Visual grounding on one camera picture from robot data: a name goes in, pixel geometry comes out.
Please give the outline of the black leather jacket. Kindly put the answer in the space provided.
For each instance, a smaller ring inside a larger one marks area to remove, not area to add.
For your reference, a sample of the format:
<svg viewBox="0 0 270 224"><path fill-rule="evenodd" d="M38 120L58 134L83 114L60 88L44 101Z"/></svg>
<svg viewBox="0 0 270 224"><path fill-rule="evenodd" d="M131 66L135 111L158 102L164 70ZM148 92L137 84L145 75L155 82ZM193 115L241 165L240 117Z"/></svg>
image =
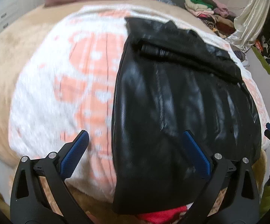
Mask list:
<svg viewBox="0 0 270 224"><path fill-rule="evenodd" d="M113 209L137 215L192 203L205 185L183 145L185 131L214 153L251 163L262 134L226 50L173 22L128 17L126 27L112 113Z"/></svg>

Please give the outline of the cream satin curtain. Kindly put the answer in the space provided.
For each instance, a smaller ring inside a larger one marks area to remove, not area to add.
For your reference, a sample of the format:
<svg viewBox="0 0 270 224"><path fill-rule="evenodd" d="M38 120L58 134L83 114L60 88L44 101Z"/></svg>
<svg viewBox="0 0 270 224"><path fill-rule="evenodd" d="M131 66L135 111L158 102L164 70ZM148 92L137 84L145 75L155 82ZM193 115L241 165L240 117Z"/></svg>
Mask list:
<svg viewBox="0 0 270 224"><path fill-rule="evenodd" d="M270 0L250 0L234 19L235 32L226 41L243 52L250 49L261 33L270 8Z"/></svg>

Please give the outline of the pile of colourful clothes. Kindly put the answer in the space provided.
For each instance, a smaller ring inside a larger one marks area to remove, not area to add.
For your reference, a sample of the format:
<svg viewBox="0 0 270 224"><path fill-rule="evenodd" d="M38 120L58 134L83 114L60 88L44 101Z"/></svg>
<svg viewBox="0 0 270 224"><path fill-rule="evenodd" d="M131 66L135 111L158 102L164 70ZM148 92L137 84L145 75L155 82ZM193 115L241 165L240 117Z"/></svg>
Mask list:
<svg viewBox="0 0 270 224"><path fill-rule="evenodd" d="M218 0L185 0L184 6L187 11L223 39L236 31L234 20L237 15Z"/></svg>

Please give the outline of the white pink patterned blanket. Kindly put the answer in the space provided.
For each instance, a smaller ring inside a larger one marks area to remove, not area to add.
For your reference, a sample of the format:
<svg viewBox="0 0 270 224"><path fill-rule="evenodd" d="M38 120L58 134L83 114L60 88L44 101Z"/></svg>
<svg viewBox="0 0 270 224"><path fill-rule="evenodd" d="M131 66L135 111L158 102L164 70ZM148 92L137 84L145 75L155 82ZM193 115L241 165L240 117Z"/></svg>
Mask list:
<svg viewBox="0 0 270 224"><path fill-rule="evenodd" d="M53 27L20 73L8 141L41 158L87 131L68 183L138 215L185 206L203 188L184 131L227 159L256 163L268 120L230 45L188 12L85 6Z"/></svg>

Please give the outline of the red cloth item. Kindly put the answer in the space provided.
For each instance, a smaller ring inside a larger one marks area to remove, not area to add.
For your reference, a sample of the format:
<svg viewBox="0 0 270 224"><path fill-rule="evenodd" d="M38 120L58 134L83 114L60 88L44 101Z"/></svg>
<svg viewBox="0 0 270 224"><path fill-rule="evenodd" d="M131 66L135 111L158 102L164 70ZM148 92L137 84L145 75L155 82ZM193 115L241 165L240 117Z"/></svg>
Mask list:
<svg viewBox="0 0 270 224"><path fill-rule="evenodd" d="M138 214L136 217L139 220L145 221L146 223L173 223L174 221L178 220L182 214L186 213L187 210L187 206L181 206L164 211Z"/></svg>

